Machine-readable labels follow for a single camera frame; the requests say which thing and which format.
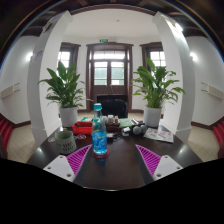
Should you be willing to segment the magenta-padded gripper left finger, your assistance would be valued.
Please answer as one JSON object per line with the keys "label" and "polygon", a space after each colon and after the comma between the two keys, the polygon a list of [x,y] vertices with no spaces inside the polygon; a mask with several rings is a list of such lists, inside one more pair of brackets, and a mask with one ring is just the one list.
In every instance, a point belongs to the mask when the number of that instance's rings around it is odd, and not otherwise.
{"label": "magenta-padded gripper left finger", "polygon": [[84,146],[68,156],[59,155],[44,167],[44,170],[67,181],[73,182],[91,147],[92,145]]}

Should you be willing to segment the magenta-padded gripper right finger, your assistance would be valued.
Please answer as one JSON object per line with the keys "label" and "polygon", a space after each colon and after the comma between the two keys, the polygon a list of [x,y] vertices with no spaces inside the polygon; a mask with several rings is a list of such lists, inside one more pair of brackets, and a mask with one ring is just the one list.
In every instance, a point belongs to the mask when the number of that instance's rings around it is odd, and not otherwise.
{"label": "magenta-padded gripper right finger", "polygon": [[182,166],[169,155],[159,156],[140,145],[136,145],[136,148],[140,154],[140,170],[145,182],[160,180],[182,169]]}

